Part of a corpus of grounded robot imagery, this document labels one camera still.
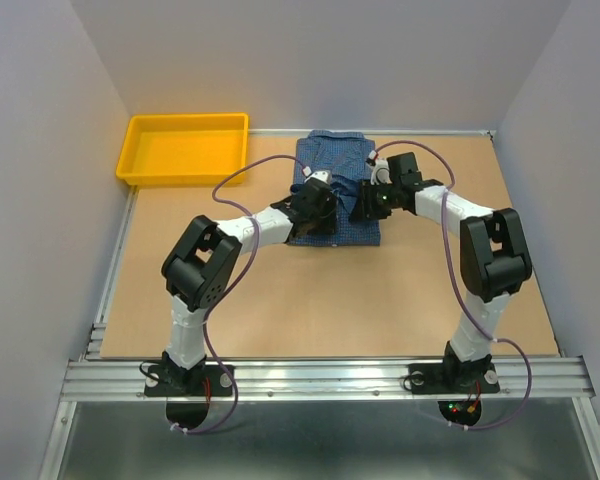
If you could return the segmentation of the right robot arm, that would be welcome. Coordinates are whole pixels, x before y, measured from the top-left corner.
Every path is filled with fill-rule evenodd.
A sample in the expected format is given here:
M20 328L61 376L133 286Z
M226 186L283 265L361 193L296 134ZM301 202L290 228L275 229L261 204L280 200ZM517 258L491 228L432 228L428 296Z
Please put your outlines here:
M496 329L513 295L532 274L532 261L519 214L492 209L452 191L451 185L423 178L413 153L383 158L369 154L371 176L359 184L353 222L381 220L401 209L437 223L444 238L459 240L458 267L448 259L452 290L462 314L440 364L412 379L421 387L462 390L472 384L495 384L492 347L515 341Z

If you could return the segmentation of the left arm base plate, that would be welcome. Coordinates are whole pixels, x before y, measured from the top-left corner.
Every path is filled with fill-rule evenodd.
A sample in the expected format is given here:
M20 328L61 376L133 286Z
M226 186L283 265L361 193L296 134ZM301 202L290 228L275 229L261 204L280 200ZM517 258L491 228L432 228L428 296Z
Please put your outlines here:
M229 398L234 394L231 380L218 365L194 367L192 373L180 374L163 364L143 362L139 371L145 380L144 395L149 398Z

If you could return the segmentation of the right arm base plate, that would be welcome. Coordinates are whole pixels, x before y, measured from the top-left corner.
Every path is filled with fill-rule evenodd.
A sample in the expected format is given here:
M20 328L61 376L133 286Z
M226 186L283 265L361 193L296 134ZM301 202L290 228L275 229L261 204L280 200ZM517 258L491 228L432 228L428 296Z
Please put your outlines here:
M439 363L411 363L407 365L408 388L414 395L468 395L500 392L495 366L471 367L468 371L450 373Z

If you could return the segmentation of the blue plaid long sleeve shirt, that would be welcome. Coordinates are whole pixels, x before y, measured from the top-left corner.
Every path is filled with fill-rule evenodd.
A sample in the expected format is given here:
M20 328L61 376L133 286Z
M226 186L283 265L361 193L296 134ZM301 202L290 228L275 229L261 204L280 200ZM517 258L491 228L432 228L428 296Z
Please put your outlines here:
M381 243L381 232L377 221L352 223L352 213L359 193L359 182L370 178L366 164L368 155L375 149L375 142L360 132L333 132L313 130L307 137L296 142L296 158L292 180L292 191L304 182L303 166L313 171L331 172L331 186L337 198L336 229L333 234L309 234L291 242L294 246L375 247Z

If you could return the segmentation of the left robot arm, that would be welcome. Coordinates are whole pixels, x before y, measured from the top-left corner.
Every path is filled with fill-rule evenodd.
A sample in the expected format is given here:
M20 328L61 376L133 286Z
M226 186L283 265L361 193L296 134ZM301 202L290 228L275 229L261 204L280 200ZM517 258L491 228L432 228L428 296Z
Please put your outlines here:
M182 394L202 384L205 317L230 291L238 258L260 247L285 244L336 221L331 173L309 175L299 189L256 214L215 222L195 217L161 268L171 295L171 336L154 378Z

